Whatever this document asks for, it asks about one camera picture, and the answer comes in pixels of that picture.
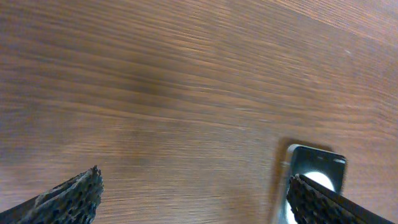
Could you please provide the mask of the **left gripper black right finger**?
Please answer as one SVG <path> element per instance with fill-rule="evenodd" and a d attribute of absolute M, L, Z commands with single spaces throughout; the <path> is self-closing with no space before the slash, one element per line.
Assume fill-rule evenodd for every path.
<path fill-rule="evenodd" d="M 301 224 L 394 224 L 302 174 L 290 177 L 286 199 Z"/>

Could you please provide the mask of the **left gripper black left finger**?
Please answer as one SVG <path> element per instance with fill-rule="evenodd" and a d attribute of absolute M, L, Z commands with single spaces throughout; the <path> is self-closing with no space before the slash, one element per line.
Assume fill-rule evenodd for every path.
<path fill-rule="evenodd" d="M 101 171 L 94 166 L 1 212 L 1 224 L 91 224 L 103 190 Z"/>

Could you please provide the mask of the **black Samsung Galaxy phone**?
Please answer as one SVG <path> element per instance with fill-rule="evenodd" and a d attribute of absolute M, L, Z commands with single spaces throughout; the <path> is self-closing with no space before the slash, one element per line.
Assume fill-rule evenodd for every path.
<path fill-rule="evenodd" d="M 302 174 L 338 194 L 343 189 L 345 178 L 347 160 L 341 154 L 303 144 L 289 144 L 285 146 L 284 152 L 271 224 L 295 223 L 291 207 L 286 200 L 290 176 Z"/>

